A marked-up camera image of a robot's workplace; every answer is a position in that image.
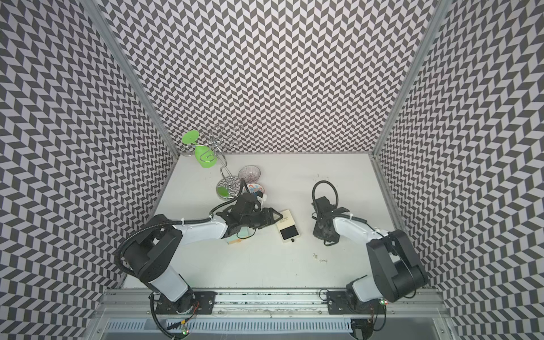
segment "green cup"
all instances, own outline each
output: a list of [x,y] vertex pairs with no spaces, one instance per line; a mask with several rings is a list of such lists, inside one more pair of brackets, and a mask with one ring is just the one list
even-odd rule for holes
[[213,154],[212,149],[207,146],[195,147],[195,157],[203,168],[211,168],[217,163],[217,157]]
[[[200,134],[197,130],[191,130],[183,135],[181,142],[186,145],[192,145],[198,140],[199,136]],[[211,168],[217,163],[217,157],[207,146],[195,146],[195,157],[203,168]]]

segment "chevron patterned wall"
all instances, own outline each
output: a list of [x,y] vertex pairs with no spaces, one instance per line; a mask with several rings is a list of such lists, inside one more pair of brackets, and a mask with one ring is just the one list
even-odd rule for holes
[[0,338],[72,339],[174,157],[75,0],[2,0],[0,55]]
[[97,0],[172,138],[371,151],[436,0]]
[[455,2],[379,157],[465,339],[544,339],[543,14]]

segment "black cable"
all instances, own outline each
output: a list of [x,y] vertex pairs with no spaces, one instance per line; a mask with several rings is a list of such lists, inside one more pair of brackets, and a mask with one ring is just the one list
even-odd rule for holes
[[155,314],[155,305],[154,305],[154,293],[151,293],[149,295],[149,309],[151,310],[151,317],[153,318],[153,321],[155,322],[155,325],[157,325],[157,328],[159,328],[159,331],[161,331],[162,334],[166,335],[171,340],[182,340],[185,339],[186,336],[177,337],[174,334],[170,333],[164,327],[160,324],[159,319],[157,318],[157,314]]
[[213,217],[213,213],[214,213],[217,209],[219,209],[219,208],[221,208],[221,207],[224,207],[224,206],[226,206],[226,205],[229,205],[229,204],[231,204],[231,203],[236,202],[236,200],[237,200],[237,199],[240,197],[240,195],[242,194],[242,189],[243,189],[245,186],[246,186],[245,180],[244,180],[244,179],[240,179],[240,189],[238,190],[238,195],[237,195],[235,198],[233,198],[232,200],[228,200],[228,201],[223,202],[223,203],[221,203],[220,205],[214,207],[212,210],[209,211],[209,216],[212,218],[212,217]]
[[331,291],[330,291],[330,290],[328,290],[327,288],[322,288],[322,289],[320,289],[320,290],[319,290],[319,293],[317,293],[317,296],[318,296],[318,297],[320,298],[320,300],[321,300],[321,301],[323,301],[323,302],[327,302],[327,300],[326,300],[326,299],[325,299],[325,300],[323,300],[323,298],[321,297],[321,292],[322,292],[322,291],[324,291],[324,290],[326,290],[326,291],[327,291],[327,292],[329,292],[329,293],[331,292]]
[[336,191],[335,186],[333,186],[332,183],[329,182],[329,181],[319,181],[319,182],[317,182],[313,186],[313,189],[312,189],[312,202],[313,202],[313,207],[316,210],[316,216],[319,219],[320,219],[320,216],[319,216],[319,211],[318,211],[317,202],[316,202],[316,189],[317,189],[317,186],[322,184],[322,183],[328,184],[332,188],[332,190],[335,192],[336,202],[335,202],[335,205],[334,205],[334,209],[338,208],[338,192]]
[[406,267],[406,270],[408,271],[408,273],[410,274],[410,276],[412,277],[412,283],[413,283],[413,294],[412,296],[405,296],[405,298],[407,299],[413,299],[414,296],[416,296],[417,294],[417,285],[416,285],[416,279],[413,278],[413,274],[412,274],[412,271],[408,268],[408,265],[406,264],[406,262],[404,262],[402,256],[399,256],[400,257],[400,260],[403,262],[403,265]]
[[251,236],[255,235],[256,232],[257,232],[257,229],[253,229],[253,234],[249,235],[248,237],[240,237],[240,236],[238,236],[238,233],[239,233],[239,232],[237,232],[237,233],[236,233],[236,237],[238,237],[238,238],[241,239],[241,240],[245,240],[245,239],[248,239],[248,238],[250,238]]
[[382,329],[384,329],[385,322],[387,321],[387,306],[386,305],[381,305],[381,306],[384,308],[384,323],[381,324],[380,328],[374,329],[374,332],[379,332]]

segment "metal bracket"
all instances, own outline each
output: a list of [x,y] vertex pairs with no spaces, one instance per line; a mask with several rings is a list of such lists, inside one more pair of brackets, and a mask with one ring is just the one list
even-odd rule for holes
[[373,310],[378,309],[378,300],[371,300],[368,303],[361,304],[357,310],[349,304],[349,299],[346,292],[327,292],[327,307],[329,309],[330,315],[341,315],[341,314],[362,314],[362,315],[371,315]]
[[[194,292],[195,303],[198,301],[199,308],[196,311],[198,315],[210,315],[215,304],[216,292]],[[160,298],[155,309],[157,315],[178,315],[174,304],[168,300],[164,294]]]

